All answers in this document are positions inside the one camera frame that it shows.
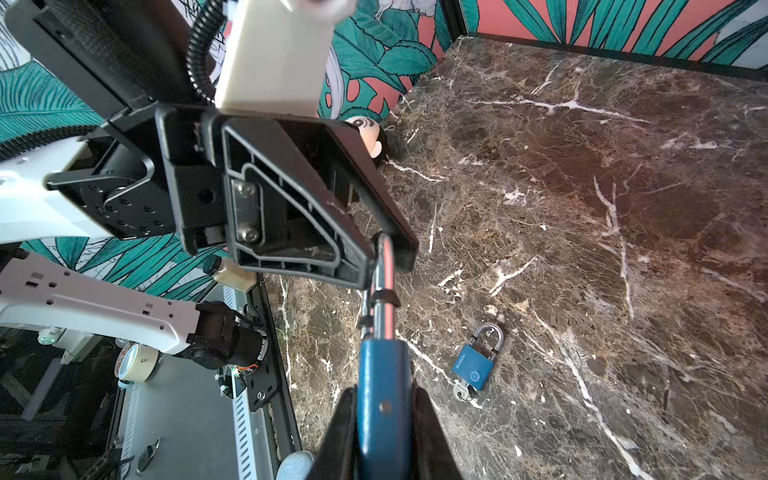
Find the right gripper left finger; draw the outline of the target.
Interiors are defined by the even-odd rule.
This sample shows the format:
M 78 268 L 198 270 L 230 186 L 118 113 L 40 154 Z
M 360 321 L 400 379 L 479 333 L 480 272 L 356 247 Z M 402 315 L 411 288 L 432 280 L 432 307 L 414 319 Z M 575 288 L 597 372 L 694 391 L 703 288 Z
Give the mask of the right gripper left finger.
M 357 388 L 345 389 L 335 407 L 307 479 L 356 479 Z

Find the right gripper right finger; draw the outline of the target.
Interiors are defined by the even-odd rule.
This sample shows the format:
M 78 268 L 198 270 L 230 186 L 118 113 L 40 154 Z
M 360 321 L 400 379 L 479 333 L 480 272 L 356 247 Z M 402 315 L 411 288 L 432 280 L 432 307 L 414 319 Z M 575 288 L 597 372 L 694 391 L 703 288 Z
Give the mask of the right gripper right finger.
M 412 384 L 411 478 L 449 480 L 462 476 L 427 391 Z

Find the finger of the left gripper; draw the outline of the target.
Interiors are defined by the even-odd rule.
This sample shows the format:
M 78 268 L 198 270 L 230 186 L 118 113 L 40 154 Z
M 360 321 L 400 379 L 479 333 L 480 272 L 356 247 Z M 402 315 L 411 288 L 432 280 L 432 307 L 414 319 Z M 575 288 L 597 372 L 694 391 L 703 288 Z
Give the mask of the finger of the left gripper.
M 399 272 L 414 268 L 419 241 L 384 184 L 378 167 L 356 127 L 345 121 L 326 122 L 330 133 L 342 148 L 342 171 L 351 180 L 360 199 L 394 243 L 395 267 Z

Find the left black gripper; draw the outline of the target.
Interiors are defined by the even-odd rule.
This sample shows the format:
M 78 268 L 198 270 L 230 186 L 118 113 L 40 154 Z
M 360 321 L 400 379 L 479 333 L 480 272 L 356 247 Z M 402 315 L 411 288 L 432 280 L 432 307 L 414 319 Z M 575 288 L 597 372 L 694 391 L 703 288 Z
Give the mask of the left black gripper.
M 213 110 L 126 107 L 45 185 L 122 240 L 175 233 L 190 255 L 228 240 L 245 270 L 366 287 L 374 255 L 348 212 L 351 169 L 370 158 L 357 128 Z

